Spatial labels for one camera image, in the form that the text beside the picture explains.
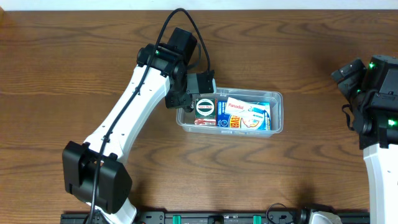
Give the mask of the clear plastic container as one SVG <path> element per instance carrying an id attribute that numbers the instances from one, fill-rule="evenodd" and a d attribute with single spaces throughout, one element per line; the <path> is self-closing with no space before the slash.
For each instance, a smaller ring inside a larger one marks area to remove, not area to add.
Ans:
<path id="1" fill-rule="evenodd" d="M 252 115 L 227 112 L 232 98 L 252 104 Z M 277 91 L 218 88 L 194 95 L 193 105 L 199 109 L 177 110 L 177 124 L 187 132 L 268 138 L 284 127 L 283 97 Z"/>

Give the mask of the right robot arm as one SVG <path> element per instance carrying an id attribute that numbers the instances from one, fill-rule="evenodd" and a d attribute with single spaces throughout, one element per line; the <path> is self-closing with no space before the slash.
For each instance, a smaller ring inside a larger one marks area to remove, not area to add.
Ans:
<path id="1" fill-rule="evenodd" d="M 397 58 L 373 55 L 331 74 L 347 100 L 349 130 L 359 136 L 369 181 L 370 222 L 397 223 Z"/>

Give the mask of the green Zam-Buk box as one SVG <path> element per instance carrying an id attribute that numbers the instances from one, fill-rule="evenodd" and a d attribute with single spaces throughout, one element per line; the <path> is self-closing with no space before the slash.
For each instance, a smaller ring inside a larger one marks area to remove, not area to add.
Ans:
<path id="1" fill-rule="evenodd" d="M 216 98 L 197 98 L 195 100 L 195 117 L 197 119 L 216 119 Z"/>

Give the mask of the white Panadol box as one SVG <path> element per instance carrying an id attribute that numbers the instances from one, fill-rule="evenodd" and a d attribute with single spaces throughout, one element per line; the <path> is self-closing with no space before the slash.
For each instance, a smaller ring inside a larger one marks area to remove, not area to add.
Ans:
<path id="1" fill-rule="evenodd" d="M 255 120 L 262 120 L 269 117 L 265 105 L 248 103 L 231 97 L 229 97 L 226 102 L 225 113 Z"/>

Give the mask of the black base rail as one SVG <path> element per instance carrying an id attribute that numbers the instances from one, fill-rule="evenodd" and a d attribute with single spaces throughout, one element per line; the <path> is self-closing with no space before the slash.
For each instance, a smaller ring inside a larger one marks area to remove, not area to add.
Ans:
<path id="1" fill-rule="evenodd" d="M 66 213 L 60 216 L 61 224 L 84 223 L 85 213 Z M 369 224 L 368 212 L 338 213 L 344 224 Z M 300 223 L 294 212 L 271 211 L 269 219 L 265 213 L 169 213 L 169 212 L 139 212 L 133 223 L 137 224 L 252 224 L 252 223 Z M 93 223 L 108 223 L 100 212 L 96 212 Z"/>

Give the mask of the dark Woods syrup bottle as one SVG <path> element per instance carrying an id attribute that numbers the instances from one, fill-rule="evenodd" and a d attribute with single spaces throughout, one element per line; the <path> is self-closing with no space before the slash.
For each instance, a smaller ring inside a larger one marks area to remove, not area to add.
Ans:
<path id="1" fill-rule="evenodd" d="M 194 106 L 194 105 L 186 106 L 186 107 L 184 108 L 184 110 L 185 110 L 186 113 L 191 113 L 192 111 L 194 111 L 194 109 L 195 109 L 195 106 Z"/>

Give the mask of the blue Kool Fever box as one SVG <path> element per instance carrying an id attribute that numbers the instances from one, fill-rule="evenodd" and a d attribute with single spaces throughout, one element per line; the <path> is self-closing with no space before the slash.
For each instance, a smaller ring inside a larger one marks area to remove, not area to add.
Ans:
<path id="1" fill-rule="evenodd" d="M 271 129 L 271 107 L 268 102 L 254 102 L 265 109 L 265 117 L 261 120 L 247 119 L 240 116 L 233 116 L 225 113 L 226 101 L 217 102 L 216 125 L 222 128 L 239 128 L 239 129 Z"/>

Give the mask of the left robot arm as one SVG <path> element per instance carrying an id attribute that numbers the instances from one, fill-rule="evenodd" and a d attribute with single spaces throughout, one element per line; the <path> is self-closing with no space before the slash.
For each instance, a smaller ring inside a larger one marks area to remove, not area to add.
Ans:
<path id="1" fill-rule="evenodd" d="M 141 48 L 132 78 L 106 119 L 83 143 L 65 146 L 65 190 L 101 212 L 108 223 L 135 219 L 137 210 L 128 199 L 132 179 L 125 165 L 159 101 L 165 100 L 168 108 L 192 110 L 187 68 L 197 45 L 192 33 L 176 28 L 167 43 Z"/>

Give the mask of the red Panadol ActiFast box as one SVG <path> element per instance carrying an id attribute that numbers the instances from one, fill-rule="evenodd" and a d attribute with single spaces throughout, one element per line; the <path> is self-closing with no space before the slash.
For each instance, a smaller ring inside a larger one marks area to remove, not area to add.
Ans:
<path id="1" fill-rule="evenodd" d="M 195 125 L 199 126 L 216 126 L 216 119 L 213 118 L 196 118 L 194 120 Z"/>

